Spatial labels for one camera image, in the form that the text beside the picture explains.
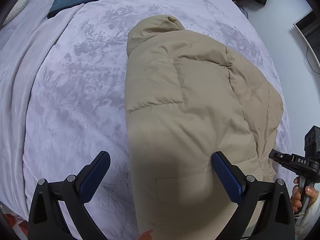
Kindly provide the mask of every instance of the pillow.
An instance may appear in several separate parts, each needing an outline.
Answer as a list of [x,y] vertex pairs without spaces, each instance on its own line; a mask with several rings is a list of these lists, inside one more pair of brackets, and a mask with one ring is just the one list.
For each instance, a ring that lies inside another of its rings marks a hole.
[[11,22],[27,5],[28,0],[18,0],[17,3],[14,5],[12,10],[10,11],[9,15],[5,19],[3,25],[8,24]]

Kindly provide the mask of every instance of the white sleeve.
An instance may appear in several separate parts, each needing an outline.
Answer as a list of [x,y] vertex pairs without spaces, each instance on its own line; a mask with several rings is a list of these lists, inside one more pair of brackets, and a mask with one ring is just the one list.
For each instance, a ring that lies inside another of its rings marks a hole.
[[[316,184],[316,190],[320,190],[320,185]],[[307,209],[301,225],[296,226],[296,236],[298,240],[303,240],[310,230],[313,228],[314,224],[317,222],[320,216],[320,196],[317,200],[312,204],[310,208]]]

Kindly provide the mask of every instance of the blue gripper pad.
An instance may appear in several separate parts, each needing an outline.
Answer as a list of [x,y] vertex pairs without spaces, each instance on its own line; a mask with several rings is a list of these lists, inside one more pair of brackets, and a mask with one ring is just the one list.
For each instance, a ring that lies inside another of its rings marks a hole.
[[89,202],[96,192],[100,182],[110,167],[110,155],[105,151],[101,151],[90,165],[83,168],[78,176],[82,173],[83,179],[79,187],[79,201],[81,203]]
[[219,177],[230,200],[240,205],[242,202],[242,187],[218,153],[212,154],[211,165]]

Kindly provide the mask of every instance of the television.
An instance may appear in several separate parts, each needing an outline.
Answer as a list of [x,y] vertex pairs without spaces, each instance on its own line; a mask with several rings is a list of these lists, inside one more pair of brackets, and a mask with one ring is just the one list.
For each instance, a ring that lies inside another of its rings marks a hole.
[[294,26],[303,35],[320,67],[320,20],[314,11],[311,11],[294,23]]

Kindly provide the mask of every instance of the floor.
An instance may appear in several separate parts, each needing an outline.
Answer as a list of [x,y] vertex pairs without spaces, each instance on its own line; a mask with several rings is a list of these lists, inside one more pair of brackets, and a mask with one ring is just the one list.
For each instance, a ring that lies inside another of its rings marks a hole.
[[[305,0],[268,0],[265,6],[253,0],[240,2],[270,52],[280,77],[290,120],[292,152],[304,155],[304,136],[313,125],[320,127],[320,75],[306,58],[307,43],[293,26],[310,6]],[[312,53],[308,60],[320,72]]]

